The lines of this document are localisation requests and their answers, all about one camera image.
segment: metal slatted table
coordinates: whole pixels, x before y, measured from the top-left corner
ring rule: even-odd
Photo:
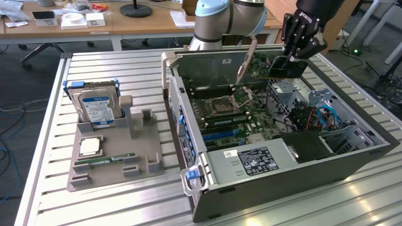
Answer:
[[[368,225],[402,223],[402,146],[367,164],[345,180],[194,224],[182,193],[178,163],[161,98],[157,50],[75,53],[61,59],[34,150],[15,225]],[[385,130],[402,141],[402,122],[368,96],[321,55],[311,58]],[[307,69],[304,78],[323,84]],[[122,95],[132,95],[132,112],[156,113],[165,174],[67,192],[75,112],[61,91],[63,80],[118,78]]]

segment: hard drive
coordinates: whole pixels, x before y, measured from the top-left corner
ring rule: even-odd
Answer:
[[[90,122],[94,129],[114,126],[114,119],[121,118],[118,106],[118,82],[74,81],[63,91],[73,103],[79,122]]]

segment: hard drive label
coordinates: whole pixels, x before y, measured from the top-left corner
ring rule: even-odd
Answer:
[[[93,124],[104,125],[113,122],[114,120],[113,111],[106,106],[109,103],[108,97],[84,98],[82,103],[84,103],[89,121]]]
[[[260,173],[277,170],[278,167],[265,147],[260,147],[244,152],[237,152],[245,173],[253,176]]]

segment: desk lamp base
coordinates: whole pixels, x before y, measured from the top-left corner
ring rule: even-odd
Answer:
[[[120,13],[128,17],[145,17],[152,14],[152,9],[148,6],[128,4],[120,7]]]

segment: chair wheel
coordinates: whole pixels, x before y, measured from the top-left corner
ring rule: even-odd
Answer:
[[[26,71],[31,69],[31,64],[22,64],[21,66]]]
[[[21,44],[18,44],[18,49],[21,49],[21,50],[26,50],[26,49],[27,49],[27,47],[26,47],[26,45],[21,45]]]

